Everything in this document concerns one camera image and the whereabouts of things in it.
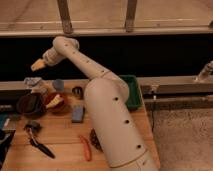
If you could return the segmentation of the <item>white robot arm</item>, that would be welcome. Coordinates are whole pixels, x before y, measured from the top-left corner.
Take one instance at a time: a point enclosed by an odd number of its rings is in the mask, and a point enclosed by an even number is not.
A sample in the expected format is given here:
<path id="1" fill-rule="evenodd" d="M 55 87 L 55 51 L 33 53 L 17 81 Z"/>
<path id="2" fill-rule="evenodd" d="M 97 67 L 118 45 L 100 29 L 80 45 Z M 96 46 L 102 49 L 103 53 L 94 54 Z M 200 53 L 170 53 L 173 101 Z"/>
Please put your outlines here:
<path id="1" fill-rule="evenodd" d="M 69 59 L 89 79 L 84 101 L 111 171 L 159 171 L 126 107 L 130 94 L 127 83 L 81 53 L 76 39 L 55 37 L 52 47 L 31 70 L 54 66 L 63 59 Z"/>

